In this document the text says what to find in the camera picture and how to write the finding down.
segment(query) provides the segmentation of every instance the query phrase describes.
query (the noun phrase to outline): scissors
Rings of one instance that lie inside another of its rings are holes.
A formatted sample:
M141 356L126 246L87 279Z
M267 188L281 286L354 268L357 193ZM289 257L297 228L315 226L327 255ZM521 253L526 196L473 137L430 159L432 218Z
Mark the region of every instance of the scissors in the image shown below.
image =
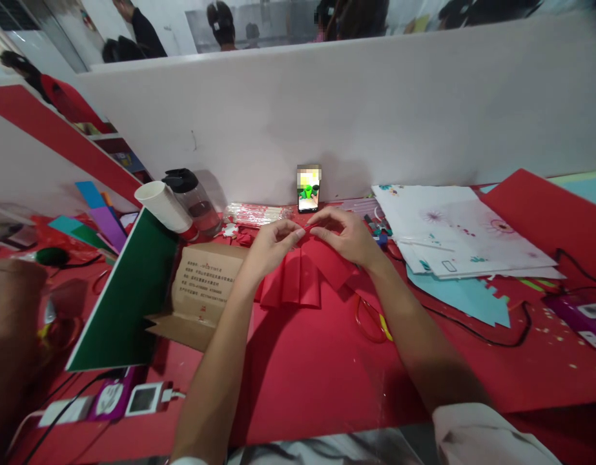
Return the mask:
M356 297L356 323L358 323L358 327L360 328L362 334L368 340L376 344L383 344L384 342L386 342L387 339L389 341L392 341L393 337L388 331L388 325L386 324L386 319L384 318L384 316L381 315L376 309L374 309L371 306L371 304L369 304L369 302L360 297L360 295L356 294ZM375 323L375 326L379 327L380 329L376 335L370 334L366 329L364 329L364 326L360 321L360 307L362 306L364 306L365 310L367 311L367 314L369 315L371 320L373 320L373 323Z

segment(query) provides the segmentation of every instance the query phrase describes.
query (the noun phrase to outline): water bottle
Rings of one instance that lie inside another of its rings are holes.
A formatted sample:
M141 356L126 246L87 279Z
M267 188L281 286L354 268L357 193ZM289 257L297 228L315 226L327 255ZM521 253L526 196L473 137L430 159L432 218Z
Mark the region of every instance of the water bottle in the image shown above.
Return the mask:
M212 202L197 177L189 169L176 169L166 172L164 181L175 197L192 216L192 221L202 234L216 236L222 228L222 222Z

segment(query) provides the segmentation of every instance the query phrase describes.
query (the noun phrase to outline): white device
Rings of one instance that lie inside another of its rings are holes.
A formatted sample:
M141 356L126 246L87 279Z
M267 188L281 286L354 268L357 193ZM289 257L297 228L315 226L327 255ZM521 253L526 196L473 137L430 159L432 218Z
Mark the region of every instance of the white device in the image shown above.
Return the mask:
M161 396L168 387L168 382L157 382L139 384L132 390L128 407L125 410L126 417L147 415L161 410L163 403Z
M63 413L61 418L59 418L57 424L74 423L85 420L95 398L95 396L87 396L76 399L76 401ZM51 403L46 409L44 415L41 417L38 426L42 428L43 426L51 425L57 415L61 413L70 400L71 399L57 400Z

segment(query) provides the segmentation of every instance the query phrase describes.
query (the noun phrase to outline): white sleeve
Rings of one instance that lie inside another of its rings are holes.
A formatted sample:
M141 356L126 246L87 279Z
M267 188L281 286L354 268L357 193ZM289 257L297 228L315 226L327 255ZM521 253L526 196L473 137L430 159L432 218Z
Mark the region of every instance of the white sleeve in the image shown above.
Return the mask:
M560 461L537 438L517 431L484 404L457 404L433 412L443 464L556 465Z
M182 457L175 460L170 465L207 465L201 459L195 459L194 457Z

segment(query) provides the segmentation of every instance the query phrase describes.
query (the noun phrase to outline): white paper cup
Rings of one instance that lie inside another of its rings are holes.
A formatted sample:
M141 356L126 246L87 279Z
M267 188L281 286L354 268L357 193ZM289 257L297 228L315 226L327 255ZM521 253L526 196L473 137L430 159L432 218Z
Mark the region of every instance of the white paper cup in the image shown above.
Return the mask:
M134 197L170 230L179 234L192 227L192 217L162 181L142 185L136 189Z

